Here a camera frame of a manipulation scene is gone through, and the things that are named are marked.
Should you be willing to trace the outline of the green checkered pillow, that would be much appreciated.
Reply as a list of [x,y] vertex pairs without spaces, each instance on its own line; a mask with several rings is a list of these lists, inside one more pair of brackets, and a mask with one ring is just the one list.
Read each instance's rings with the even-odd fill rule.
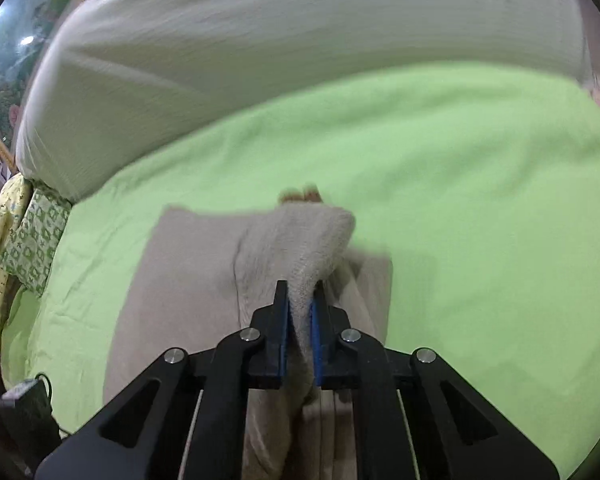
[[22,219],[0,253],[0,268],[41,297],[64,234],[72,203],[48,186],[39,185]]

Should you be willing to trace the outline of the green bed sheet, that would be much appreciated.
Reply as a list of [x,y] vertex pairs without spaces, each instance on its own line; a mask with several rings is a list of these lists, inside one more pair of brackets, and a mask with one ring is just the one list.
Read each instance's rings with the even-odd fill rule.
[[182,136],[72,208],[2,375],[53,384],[61,426],[102,404],[107,353],[162,212],[271,207],[314,183],[393,262],[388,344],[427,346],[573,474],[600,440],[600,107],[574,82],[475,63],[322,84]]

